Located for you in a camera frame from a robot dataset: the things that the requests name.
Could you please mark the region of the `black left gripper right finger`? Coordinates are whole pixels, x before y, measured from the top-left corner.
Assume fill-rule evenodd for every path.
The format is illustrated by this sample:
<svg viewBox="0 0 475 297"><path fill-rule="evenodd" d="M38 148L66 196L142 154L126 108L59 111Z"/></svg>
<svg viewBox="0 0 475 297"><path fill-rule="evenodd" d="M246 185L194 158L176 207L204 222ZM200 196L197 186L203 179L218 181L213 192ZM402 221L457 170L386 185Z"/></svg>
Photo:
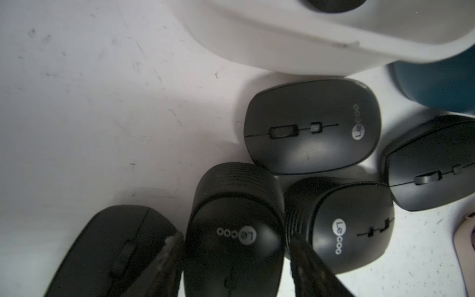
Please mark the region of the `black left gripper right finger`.
<svg viewBox="0 0 475 297"><path fill-rule="evenodd" d="M305 240L292 238L289 255L296 297L353 296Z"/></svg>

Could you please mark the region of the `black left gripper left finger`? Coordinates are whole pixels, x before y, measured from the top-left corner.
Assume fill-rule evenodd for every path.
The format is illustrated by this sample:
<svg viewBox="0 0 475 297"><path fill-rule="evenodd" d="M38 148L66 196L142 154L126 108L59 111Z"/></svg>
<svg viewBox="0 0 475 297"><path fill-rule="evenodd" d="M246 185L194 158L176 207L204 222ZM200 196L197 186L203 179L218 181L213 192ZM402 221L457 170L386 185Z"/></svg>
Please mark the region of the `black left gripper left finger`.
<svg viewBox="0 0 475 297"><path fill-rule="evenodd" d="M184 235L178 231L165 239L165 245L160 252L122 296L177 297L184 254Z"/></svg>

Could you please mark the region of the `black mouse small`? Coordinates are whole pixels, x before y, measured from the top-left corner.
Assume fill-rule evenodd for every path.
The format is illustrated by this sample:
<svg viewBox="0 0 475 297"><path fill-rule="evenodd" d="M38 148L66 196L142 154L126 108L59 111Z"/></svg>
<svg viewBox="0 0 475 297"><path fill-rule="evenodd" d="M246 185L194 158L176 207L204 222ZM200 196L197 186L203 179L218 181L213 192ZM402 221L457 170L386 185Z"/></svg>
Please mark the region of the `black mouse small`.
<svg viewBox="0 0 475 297"><path fill-rule="evenodd" d="M195 191L186 231L189 297L274 297L285 256L284 199L256 165L209 169Z"/></svg>

